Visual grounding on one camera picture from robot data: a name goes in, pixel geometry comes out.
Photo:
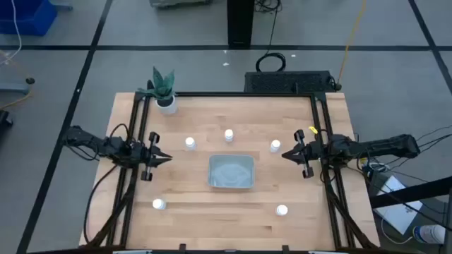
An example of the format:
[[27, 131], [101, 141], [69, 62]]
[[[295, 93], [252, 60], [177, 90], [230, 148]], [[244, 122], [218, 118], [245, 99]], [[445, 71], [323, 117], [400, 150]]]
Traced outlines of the black perforated computer case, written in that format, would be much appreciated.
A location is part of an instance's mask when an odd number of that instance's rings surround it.
[[328, 71], [247, 72], [244, 91], [250, 93], [302, 94], [335, 92]]

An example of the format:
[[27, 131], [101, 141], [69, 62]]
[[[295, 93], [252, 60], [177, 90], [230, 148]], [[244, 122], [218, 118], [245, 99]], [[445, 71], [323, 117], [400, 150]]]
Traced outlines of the grey chair base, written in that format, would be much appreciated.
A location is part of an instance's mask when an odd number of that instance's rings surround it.
[[27, 95], [31, 91], [31, 86], [35, 84], [34, 78], [26, 78], [19, 83], [0, 82], [0, 92], [16, 92]]

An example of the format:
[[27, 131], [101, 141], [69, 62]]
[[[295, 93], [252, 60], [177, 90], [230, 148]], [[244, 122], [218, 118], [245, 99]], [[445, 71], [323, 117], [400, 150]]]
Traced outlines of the white bottle with blue label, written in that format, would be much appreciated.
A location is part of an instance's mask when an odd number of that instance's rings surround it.
[[420, 243], [442, 245], [446, 229], [438, 224], [415, 226], [412, 229], [412, 235]]

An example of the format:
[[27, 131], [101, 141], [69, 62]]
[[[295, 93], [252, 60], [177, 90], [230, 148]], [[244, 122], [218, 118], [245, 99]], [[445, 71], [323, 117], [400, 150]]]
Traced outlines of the pale grey plastic basket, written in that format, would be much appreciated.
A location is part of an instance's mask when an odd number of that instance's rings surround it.
[[250, 155], [211, 155], [208, 185], [214, 188], [250, 189], [255, 182], [255, 163]]

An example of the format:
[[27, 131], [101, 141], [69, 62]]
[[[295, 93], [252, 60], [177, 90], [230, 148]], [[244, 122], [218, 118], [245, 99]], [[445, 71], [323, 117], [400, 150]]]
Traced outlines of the white plant pot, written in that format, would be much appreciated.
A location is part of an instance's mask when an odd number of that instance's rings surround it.
[[170, 115], [177, 112], [177, 101], [175, 96], [171, 96], [169, 99], [157, 99], [155, 100], [155, 104], [161, 114]]

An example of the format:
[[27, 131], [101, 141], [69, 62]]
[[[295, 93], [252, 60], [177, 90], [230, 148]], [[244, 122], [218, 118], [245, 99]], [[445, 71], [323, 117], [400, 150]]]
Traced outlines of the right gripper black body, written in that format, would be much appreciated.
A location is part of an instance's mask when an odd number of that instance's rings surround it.
[[302, 152], [299, 155], [304, 156], [304, 169], [302, 170], [302, 175], [305, 179], [311, 178], [314, 176], [314, 170], [309, 165], [309, 161], [319, 159], [322, 164], [327, 162], [326, 159], [322, 159], [321, 155], [323, 153], [323, 147], [319, 141], [312, 141], [308, 144], [304, 143], [304, 131], [299, 129], [294, 133], [294, 138], [297, 144], [294, 146], [302, 148]]

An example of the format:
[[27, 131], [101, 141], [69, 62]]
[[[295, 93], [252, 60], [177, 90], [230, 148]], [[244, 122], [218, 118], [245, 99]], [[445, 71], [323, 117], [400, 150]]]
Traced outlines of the blue plastic bin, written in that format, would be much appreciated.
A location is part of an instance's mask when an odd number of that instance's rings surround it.
[[0, 0], [0, 34], [44, 36], [56, 16], [49, 0]]

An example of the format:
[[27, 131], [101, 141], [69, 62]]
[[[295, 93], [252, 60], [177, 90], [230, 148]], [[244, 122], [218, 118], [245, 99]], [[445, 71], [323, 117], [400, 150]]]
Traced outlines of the black upright tower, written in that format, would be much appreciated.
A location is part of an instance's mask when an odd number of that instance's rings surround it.
[[227, 0], [227, 38], [229, 48], [248, 49], [251, 45], [254, 0]]

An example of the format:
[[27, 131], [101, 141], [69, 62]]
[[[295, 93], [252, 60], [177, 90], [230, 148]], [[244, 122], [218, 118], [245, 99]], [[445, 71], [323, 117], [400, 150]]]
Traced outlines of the white laptop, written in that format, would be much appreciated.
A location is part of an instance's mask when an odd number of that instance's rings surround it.
[[[390, 176], [382, 185], [377, 195], [383, 195], [393, 191], [404, 189], [405, 186], [394, 176]], [[403, 204], [390, 205], [386, 207], [375, 208], [374, 211], [381, 215], [386, 223], [391, 225], [400, 234], [405, 234], [409, 226], [417, 216], [417, 211], [422, 208], [420, 201], [412, 201], [408, 206]]]

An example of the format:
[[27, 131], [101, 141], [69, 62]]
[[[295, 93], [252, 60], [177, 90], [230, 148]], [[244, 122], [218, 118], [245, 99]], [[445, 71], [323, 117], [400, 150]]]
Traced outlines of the black stand beam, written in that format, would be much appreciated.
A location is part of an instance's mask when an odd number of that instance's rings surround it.
[[452, 188], [452, 176], [444, 179], [422, 183], [417, 186], [411, 186], [396, 190], [382, 195], [375, 195], [370, 197], [372, 208], [380, 208], [391, 205], [398, 205], [428, 198], [435, 198], [437, 196], [448, 195]]

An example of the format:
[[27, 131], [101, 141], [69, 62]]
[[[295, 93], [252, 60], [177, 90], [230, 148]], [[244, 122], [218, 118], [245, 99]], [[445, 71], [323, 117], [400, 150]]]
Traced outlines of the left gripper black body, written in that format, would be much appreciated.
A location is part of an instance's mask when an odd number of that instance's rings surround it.
[[150, 132], [149, 141], [150, 145], [146, 147], [142, 145], [140, 150], [139, 164], [144, 164], [145, 169], [141, 172], [142, 181], [152, 181], [153, 173], [152, 168], [157, 168], [159, 161], [157, 159], [157, 152], [159, 148], [157, 144], [160, 140], [160, 136], [156, 132]]

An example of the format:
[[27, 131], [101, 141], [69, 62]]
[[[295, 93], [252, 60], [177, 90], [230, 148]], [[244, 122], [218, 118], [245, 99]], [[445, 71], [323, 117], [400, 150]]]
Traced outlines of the green artificial plant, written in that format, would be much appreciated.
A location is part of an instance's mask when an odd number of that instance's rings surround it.
[[168, 73], [165, 77], [162, 77], [159, 70], [157, 70], [156, 67], [153, 67], [153, 88], [138, 88], [138, 92], [151, 95], [158, 100], [167, 100], [175, 95], [175, 91], [173, 90], [174, 81], [174, 70]]

